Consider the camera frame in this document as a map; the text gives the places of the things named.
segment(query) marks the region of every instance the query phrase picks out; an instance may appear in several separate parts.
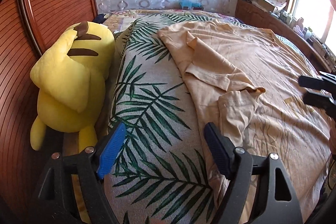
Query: wooden dresser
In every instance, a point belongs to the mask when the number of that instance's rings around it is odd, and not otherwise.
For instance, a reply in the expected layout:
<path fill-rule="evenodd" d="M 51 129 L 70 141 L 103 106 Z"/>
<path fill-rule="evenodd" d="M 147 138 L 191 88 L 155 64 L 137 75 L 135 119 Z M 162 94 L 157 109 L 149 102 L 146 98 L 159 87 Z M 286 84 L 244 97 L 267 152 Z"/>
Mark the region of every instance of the wooden dresser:
<path fill-rule="evenodd" d="M 331 71 L 325 60 L 311 45 L 295 33 L 288 25 L 272 17 L 269 13 L 249 2 L 238 0 L 235 17 L 239 18 L 247 25 L 271 29 L 275 34 L 281 35 L 295 44 L 295 46 L 309 59 L 317 71 Z"/>

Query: stuffed animal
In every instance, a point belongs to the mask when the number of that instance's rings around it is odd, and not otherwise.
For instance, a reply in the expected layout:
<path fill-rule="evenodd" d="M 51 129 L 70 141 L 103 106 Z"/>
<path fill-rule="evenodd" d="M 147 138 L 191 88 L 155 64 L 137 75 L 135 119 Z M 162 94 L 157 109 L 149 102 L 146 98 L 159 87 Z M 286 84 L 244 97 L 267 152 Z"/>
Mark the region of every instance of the stuffed animal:
<path fill-rule="evenodd" d="M 107 27 L 85 21 L 69 27 L 36 62 L 30 72 L 40 89 L 30 132 L 33 149 L 41 148 L 46 126 L 79 132 L 79 151 L 96 144 L 94 125 L 104 103 L 114 47 Z"/>

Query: metal bolt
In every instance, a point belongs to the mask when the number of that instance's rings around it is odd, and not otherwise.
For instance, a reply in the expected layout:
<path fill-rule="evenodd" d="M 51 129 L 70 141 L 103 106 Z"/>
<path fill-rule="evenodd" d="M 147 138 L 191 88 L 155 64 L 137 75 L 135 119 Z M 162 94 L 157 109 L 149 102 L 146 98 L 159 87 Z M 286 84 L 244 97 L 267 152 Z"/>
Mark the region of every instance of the metal bolt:
<path fill-rule="evenodd" d="M 273 160 L 277 160 L 279 158 L 278 154 L 276 154 L 276 153 L 269 154 L 269 157 Z"/>
<path fill-rule="evenodd" d="M 53 154 L 51 155 L 51 158 L 52 158 L 53 160 L 55 160 L 55 159 L 58 159 L 59 156 L 60 156 L 60 154 L 59 154 L 58 152 L 55 152 L 55 153 L 53 153 Z"/>
<path fill-rule="evenodd" d="M 244 150 L 244 148 L 242 148 L 242 147 L 236 147 L 236 152 L 237 152 L 238 154 L 244 154 L 244 153 L 245 153 L 245 150 Z"/>
<path fill-rule="evenodd" d="M 91 154 L 94 150 L 95 150 L 94 147 L 88 146 L 87 148 L 85 148 L 85 153 Z"/>

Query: plush toy foot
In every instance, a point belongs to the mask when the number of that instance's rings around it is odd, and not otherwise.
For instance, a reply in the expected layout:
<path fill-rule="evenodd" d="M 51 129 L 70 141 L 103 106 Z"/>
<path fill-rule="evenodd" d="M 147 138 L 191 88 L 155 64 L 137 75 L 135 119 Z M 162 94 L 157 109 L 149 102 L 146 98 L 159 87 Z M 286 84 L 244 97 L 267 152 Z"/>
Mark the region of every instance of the plush toy foot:
<path fill-rule="evenodd" d="M 40 117 L 37 116 L 30 130 L 30 145 L 34 150 L 40 150 L 43 144 L 46 125 L 41 121 Z"/>
<path fill-rule="evenodd" d="M 88 146 L 95 146 L 97 143 L 97 135 L 93 125 L 84 127 L 79 131 L 78 147 L 79 152 L 82 152 Z"/>

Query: cardboard box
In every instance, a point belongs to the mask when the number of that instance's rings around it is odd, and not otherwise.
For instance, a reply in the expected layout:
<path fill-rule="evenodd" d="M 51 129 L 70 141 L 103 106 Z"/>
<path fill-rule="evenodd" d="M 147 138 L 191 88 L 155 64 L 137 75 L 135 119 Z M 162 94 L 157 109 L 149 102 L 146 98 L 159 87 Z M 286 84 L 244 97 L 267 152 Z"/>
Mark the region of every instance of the cardboard box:
<path fill-rule="evenodd" d="M 282 10 L 287 4 L 281 0 L 257 0 L 257 3 L 265 10 L 272 13 L 275 13 L 277 10 Z"/>

